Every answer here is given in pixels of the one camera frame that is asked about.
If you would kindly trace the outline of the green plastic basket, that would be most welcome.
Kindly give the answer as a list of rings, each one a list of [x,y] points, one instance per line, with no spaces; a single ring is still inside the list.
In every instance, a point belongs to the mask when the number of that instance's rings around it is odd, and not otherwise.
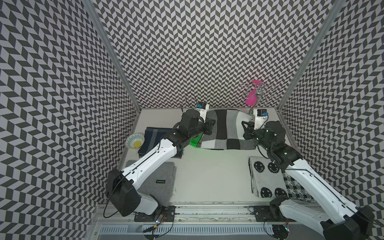
[[[190,141],[190,145],[193,146],[193,147],[195,147],[195,148],[197,148],[198,145],[199,145],[199,142],[200,142],[200,140],[201,140],[201,138],[202,138],[203,135],[204,135],[204,134],[200,134],[200,135],[198,135],[197,137],[191,139],[191,141]]]

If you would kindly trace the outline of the black white checked scarf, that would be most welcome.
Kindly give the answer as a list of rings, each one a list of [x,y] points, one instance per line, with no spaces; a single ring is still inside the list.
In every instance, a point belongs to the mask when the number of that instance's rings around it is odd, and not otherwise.
[[[207,118],[215,120],[212,133],[203,134],[197,147],[209,150],[255,150],[253,140],[245,140],[242,122],[250,122],[252,117],[239,110],[211,110]]]

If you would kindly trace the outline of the smiley face patterned scarf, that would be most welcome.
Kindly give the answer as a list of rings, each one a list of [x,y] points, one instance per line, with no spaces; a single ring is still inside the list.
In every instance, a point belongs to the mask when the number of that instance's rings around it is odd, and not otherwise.
[[[292,177],[270,160],[249,157],[252,193],[259,198],[285,196],[292,200],[314,203],[314,198]]]

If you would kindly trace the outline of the navy blue striped scarf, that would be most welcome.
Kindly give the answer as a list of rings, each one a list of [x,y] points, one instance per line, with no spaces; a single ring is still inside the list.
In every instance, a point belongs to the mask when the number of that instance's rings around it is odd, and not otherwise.
[[[152,150],[156,145],[159,144],[160,140],[170,131],[169,128],[153,128],[147,127],[145,130],[145,141],[143,146],[139,149],[138,154],[139,158],[142,158],[150,150]]]

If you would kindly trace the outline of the grey scarf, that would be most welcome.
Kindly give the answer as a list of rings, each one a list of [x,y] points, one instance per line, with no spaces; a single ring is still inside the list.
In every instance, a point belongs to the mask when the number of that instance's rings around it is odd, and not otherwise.
[[[177,167],[173,162],[159,166],[138,189],[139,193],[154,197],[161,205],[168,207],[173,196]]]

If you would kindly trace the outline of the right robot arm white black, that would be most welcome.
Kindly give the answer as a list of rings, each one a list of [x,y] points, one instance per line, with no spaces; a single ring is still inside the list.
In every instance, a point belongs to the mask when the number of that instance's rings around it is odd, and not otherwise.
[[[270,202],[273,220],[294,220],[318,232],[327,240],[367,240],[372,234],[371,207],[358,207],[327,183],[293,147],[285,143],[286,130],[279,121],[242,122],[244,138],[266,150],[269,160],[295,179],[322,207],[323,212],[302,206],[285,196]]]

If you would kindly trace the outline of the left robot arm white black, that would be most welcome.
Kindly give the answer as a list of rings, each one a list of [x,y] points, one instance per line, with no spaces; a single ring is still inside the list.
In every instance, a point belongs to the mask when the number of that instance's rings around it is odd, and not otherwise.
[[[181,121],[152,150],[123,170],[109,172],[107,204],[111,203],[123,217],[133,212],[153,215],[161,208],[160,203],[154,197],[138,192],[139,188],[158,167],[188,146],[191,139],[212,134],[215,123],[216,120],[201,111],[189,109],[184,112]]]

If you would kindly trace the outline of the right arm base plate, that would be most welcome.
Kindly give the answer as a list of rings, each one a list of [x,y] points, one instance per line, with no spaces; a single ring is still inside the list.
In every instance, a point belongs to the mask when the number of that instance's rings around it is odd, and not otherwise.
[[[256,218],[257,222],[295,222],[283,216],[279,206],[252,206],[250,211]]]

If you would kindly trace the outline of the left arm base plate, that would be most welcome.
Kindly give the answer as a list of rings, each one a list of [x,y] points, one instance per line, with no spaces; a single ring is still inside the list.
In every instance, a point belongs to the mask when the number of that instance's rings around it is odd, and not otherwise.
[[[136,213],[134,222],[155,223],[160,217],[163,222],[173,222],[176,215],[176,206],[170,205],[168,207],[158,207],[152,215],[146,215],[144,213]]]

